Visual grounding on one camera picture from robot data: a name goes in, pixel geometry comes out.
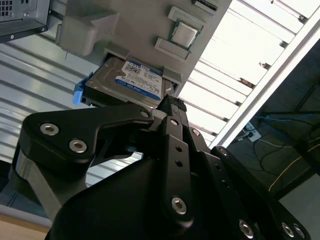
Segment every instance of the corrugated metal wall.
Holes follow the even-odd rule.
[[[66,0],[51,1],[64,15]],[[234,0],[192,72],[180,97],[187,104],[192,126],[208,145],[218,143],[227,123],[243,108],[268,68],[304,27],[319,3]],[[0,44],[0,160],[11,162],[23,119],[35,112],[86,108],[72,104],[75,83],[98,66],[66,53],[55,45],[57,24],[49,17],[49,31]],[[91,168],[92,185],[136,161],[113,160]]]
[[[36,112],[87,108],[73,105],[76,83],[98,66],[66,53],[55,45],[56,25],[50,17],[50,30],[0,44],[0,160],[11,163],[22,122]],[[141,158],[135,153],[122,160],[111,160],[92,167],[88,185],[95,184]]]
[[[225,144],[234,116],[246,110],[248,96],[319,7],[315,2],[232,1],[179,95],[209,146]]]

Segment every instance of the wooden surface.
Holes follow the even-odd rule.
[[[50,229],[0,214],[0,240],[44,240]]]

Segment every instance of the silver bolt head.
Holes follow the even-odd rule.
[[[173,197],[171,205],[177,214],[185,215],[187,213],[186,203],[180,197]]]
[[[244,220],[239,221],[239,228],[248,239],[254,238],[254,231]]]
[[[294,232],[291,230],[291,228],[285,224],[284,222],[282,223],[282,228],[284,230],[284,232],[291,238],[293,238],[295,236]]]
[[[192,129],[192,132],[197,135],[197,136],[200,136],[200,132],[197,130],[197,129]]]
[[[303,238],[306,238],[306,235],[304,234],[304,232],[300,229],[300,227],[298,225],[294,225],[294,229],[296,230],[296,232]]]
[[[220,148],[219,150],[224,156],[228,156],[226,150],[224,150],[223,148]]]
[[[70,141],[69,148],[77,154],[82,154],[87,150],[87,145],[84,141],[74,139]]]
[[[140,114],[141,114],[142,116],[144,116],[145,118],[148,118],[148,117],[149,117],[149,114],[148,114],[147,112],[145,112],[145,111],[141,111]]]
[[[52,123],[44,123],[40,126],[40,131],[48,136],[54,136],[59,133],[59,128]]]

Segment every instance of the metal slot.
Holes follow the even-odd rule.
[[[207,11],[212,15],[214,15],[218,10],[218,8],[215,5],[213,5],[211,2],[206,0],[195,0],[193,3],[195,6]]]

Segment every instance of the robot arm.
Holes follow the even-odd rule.
[[[90,166],[133,152],[143,158],[86,187]],[[53,221],[48,240],[311,239],[227,149],[206,146],[171,96],[153,114],[124,103],[28,116],[12,178]]]

